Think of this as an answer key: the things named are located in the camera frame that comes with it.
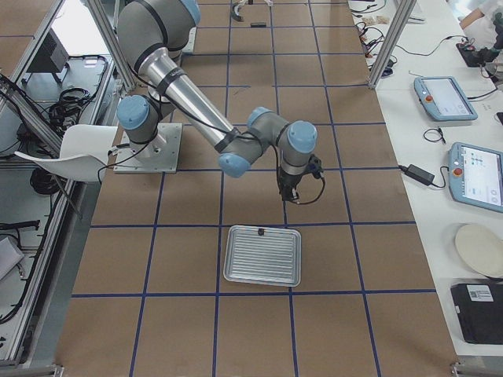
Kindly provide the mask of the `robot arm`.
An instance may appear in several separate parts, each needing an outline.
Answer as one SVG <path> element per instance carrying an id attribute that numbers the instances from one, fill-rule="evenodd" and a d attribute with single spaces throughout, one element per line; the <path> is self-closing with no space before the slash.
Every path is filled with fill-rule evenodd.
<path id="1" fill-rule="evenodd" d="M 221 170 L 242 176 L 269 148 L 276 154 L 276 179 L 281 198 L 299 203 L 297 185 L 312 174 L 322 180 L 321 160 L 314 154 L 318 131 L 309 122 L 290 123 L 275 112 L 257 107 L 241 133 L 208 100 L 173 56 L 189 41 L 190 30 L 200 22 L 195 1 L 130 1 L 119 15 L 116 28 L 120 50 L 131 71 L 148 80 L 149 95 L 126 97 L 117 117 L 131 145 L 153 141 L 158 122 L 173 108 L 219 153 Z"/>

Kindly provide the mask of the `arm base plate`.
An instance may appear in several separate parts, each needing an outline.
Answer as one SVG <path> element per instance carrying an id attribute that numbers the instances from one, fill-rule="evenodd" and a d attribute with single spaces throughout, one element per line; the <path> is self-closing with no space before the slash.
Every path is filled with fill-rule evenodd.
<path id="1" fill-rule="evenodd" d="M 117 174 L 175 173 L 182 139 L 181 123 L 159 123 L 157 134 L 146 145 L 131 143 L 130 131 L 124 130 L 121 139 L 127 148 L 118 151 L 113 170 Z"/>
<path id="2" fill-rule="evenodd" d="M 195 48 L 197 26 L 189 28 L 184 26 L 183 31 L 187 34 L 186 44 L 182 48 L 184 54 L 192 55 Z"/>

